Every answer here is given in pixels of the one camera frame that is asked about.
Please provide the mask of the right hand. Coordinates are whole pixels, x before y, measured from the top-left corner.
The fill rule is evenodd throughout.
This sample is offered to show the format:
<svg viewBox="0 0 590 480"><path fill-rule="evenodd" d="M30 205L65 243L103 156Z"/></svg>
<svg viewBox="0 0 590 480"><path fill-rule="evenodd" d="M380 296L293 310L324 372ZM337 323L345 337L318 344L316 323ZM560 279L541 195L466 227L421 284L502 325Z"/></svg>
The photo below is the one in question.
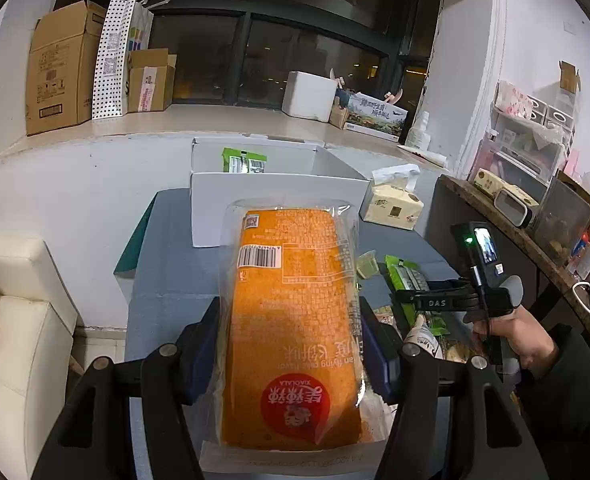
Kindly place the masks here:
<svg viewBox="0 0 590 480"><path fill-rule="evenodd" d="M505 338L522 367L534 376L544 375L557 357L553 338L524 306L500 318L490 318L488 322L473 322L473 330L478 336Z"/></svg>

